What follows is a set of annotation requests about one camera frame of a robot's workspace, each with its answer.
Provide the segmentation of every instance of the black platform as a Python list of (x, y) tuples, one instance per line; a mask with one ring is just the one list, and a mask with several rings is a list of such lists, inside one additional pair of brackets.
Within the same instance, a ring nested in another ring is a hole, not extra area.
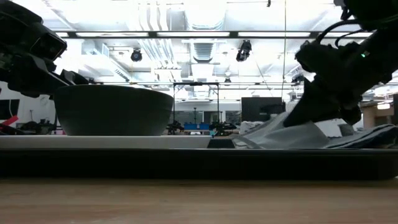
[(382, 180), (392, 149), (1, 149), (1, 177)]

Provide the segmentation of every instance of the blue object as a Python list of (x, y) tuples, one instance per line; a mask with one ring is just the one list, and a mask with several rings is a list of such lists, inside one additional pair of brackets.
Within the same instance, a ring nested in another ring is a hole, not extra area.
[(199, 124), (199, 129), (201, 130), (209, 130), (210, 124)]
[(185, 130), (197, 130), (198, 125), (197, 124), (184, 124), (184, 129)]

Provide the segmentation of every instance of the cable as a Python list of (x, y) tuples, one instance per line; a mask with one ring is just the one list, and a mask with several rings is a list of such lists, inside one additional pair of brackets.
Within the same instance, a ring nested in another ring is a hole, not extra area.
[(9, 104), (9, 107), (8, 107), (8, 109), (9, 109), (9, 111), (10, 111), (10, 115), (11, 115), (10, 118), (13, 116), (13, 115), (12, 115), (12, 111), (11, 111), (11, 101), (12, 101), (12, 100), (10, 100), (10, 104)]
[(331, 25), (330, 27), (328, 27), (327, 29), (325, 29), (316, 39), (315, 41), (320, 43), (322, 41), (322, 39), (327, 35), (327, 33), (329, 33), (330, 31), (332, 31), (333, 29), (336, 29), (339, 26), (344, 26), (344, 25), (350, 25), (350, 24), (360, 24), (360, 25), (367, 25), (367, 26), (380, 26), (380, 25), (386, 25), (387, 23), (390, 22), (394, 22), (398, 20), (398, 14), (393, 15), (393, 16), (389, 16), (387, 18), (383, 18), (383, 19), (378, 19), (375, 21), (360, 21), (358, 19), (352, 19), (352, 20), (347, 20), (347, 21), (340, 21), (337, 22), (333, 25)]
[(264, 78), (264, 76), (263, 76), (263, 74), (262, 74), (262, 72), (261, 72), (260, 66), (259, 66), (259, 64), (257, 63), (256, 57), (254, 56), (254, 52), (252, 51), (251, 53), (252, 53), (252, 55), (253, 55), (253, 57), (254, 57), (254, 61), (255, 61), (256, 65), (257, 65), (257, 68), (259, 69), (259, 72), (260, 72), (260, 75), (261, 75), (261, 77), (262, 77), (262, 80), (263, 80), (264, 83), (266, 84), (267, 89), (269, 90), (269, 93), (271, 94), (271, 97), (274, 97), (274, 95), (272, 94), (271, 89), (268, 87), (268, 84), (267, 84), (267, 82), (266, 82), (266, 79)]
[(3, 15), (5, 15), (5, 16), (8, 16), (8, 17), (12, 18), (14, 21), (18, 21), (18, 22), (20, 22), (21, 24), (23, 24), (23, 25), (25, 25), (25, 26), (28, 26), (28, 25), (27, 25), (25, 22), (23, 22), (22, 20), (16, 18), (15, 16), (12, 16), (12, 15), (10, 15), (10, 14), (8, 14), (8, 13), (5, 13), (5, 12), (0, 11), (0, 14), (3, 14)]
[(357, 34), (357, 33), (362, 32), (362, 31), (363, 31), (362, 29), (359, 29), (359, 30), (352, 31), (352, 32), (350, 32), (350, 33), (348, 33), (348, 34), (345, 34), (345, 35), (342, 35), (342, 36), (338, 37), (338, 38), (336, 39), (336, 41), (335, 41), (335, 46), (338, 48), (338, 42), (339, 42), (341, 39), (345, 38), (346, 36), (353, 35), (353, 34)]
[(283, 74), (282, 74), (282, 96), (280, 96), (281, 98), (282, 98), (282, 101), (283, 101), (283, 98), (284, 98), (284, 83), (285, 83), (285, 66), (286, 66), (286, 27), (287, 27), (287, 25), (286, 25), (286, 20), (287, 20), (287, 16), (286, 16), (286, 13), (287, 13), (287, 10), (286, 10), (286, 8), (287, 8), (287, 4), (286, 4), (286, 0), (285, 0), (285, 42), (284, 42), (284, 68), (283, 68)]
[(359, 20), (357, 19), (352, 19), (348, 21), (340, 21), (336, 22), (335, 24), (331, 25), (330, 27), (326, 28), (321, 34), (318, 35), (318, 37), (315, 39), (316, 42), (320, 43), (323, 38), (333, 29), (336, 29), (339, 26), (344, 26), (344, 25), (349, 25), (349, 24), (359, 24)]

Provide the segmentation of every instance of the window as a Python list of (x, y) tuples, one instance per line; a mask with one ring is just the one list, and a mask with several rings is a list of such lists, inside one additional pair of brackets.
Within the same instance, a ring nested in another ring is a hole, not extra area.
[[(175, 120), (181, 124), (192, 123), (195, 124), (194, 111), (176, 111)], [(203, 122), (203, 111), (196, 111), (196, 124)], [(170, 115), (169, 123), (173, 123), (173, 112)]]

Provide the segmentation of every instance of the spotlight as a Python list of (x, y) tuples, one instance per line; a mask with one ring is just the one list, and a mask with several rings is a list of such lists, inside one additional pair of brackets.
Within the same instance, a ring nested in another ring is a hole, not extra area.
[(251, 51), (250, 40), (243, 40), (243, 43), (238, 50), (238, 54), (236, 56), (236, 61), (244, 62), (250, 56), (250, 51)]
[(231, 83), (232, 81), (231, 81), (230, 77), (226, 77), (224, 82), (225, 83)]
[(133, 62), (140, 62), (142, 60), (142, 54), (140, 49), (134, 49), (131, 54), (131, 60)]
[(292, 77), (292, 83), (294, 83), (294, 86), (298, 86), (302, 82), (304, 82), (305, 77), (303, 73), (298, 73)]

